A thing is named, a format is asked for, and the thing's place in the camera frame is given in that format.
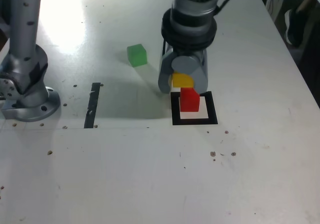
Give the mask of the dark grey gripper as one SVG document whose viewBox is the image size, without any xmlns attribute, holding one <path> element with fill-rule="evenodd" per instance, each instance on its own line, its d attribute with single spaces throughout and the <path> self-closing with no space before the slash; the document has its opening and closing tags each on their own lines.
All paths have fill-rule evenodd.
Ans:
<svg viewBox="0 0 320 224">
<path fill-rule="evenodd" d="M 208 88 L 208 56 L 207 50 L 188 51 L 163 44 L 158 86 L 162 93 L 169 94 L 172 86 L 172 74 L 177 71 L 193 79 L 193 88 L 198 94 L 205 93 Z"/>
</svg>

